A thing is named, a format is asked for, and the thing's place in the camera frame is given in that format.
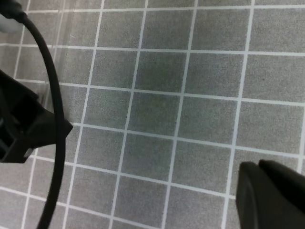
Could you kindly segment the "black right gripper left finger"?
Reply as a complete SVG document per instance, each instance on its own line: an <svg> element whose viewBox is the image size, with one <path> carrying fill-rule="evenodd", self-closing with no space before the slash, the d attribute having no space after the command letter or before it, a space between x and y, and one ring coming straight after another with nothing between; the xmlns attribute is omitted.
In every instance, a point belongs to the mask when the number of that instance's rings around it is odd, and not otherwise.
<svg viewBox="0 0 305 229"><path fill-rule="evenodd" d="M38 95L0 73L0 161L24 163L35 148L56 143L54 114Z"/></svg>

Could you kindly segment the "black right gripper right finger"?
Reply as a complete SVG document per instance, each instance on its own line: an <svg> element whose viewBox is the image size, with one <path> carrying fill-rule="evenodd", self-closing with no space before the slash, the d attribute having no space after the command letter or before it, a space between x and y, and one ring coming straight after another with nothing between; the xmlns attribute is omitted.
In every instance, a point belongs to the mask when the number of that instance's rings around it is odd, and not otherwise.
<svg viewBox="0 0 305 229"><path fill-rule="evenodd" d="M305 177L273 160L240 164L235 202L242 229L305 227Z"/></svg>

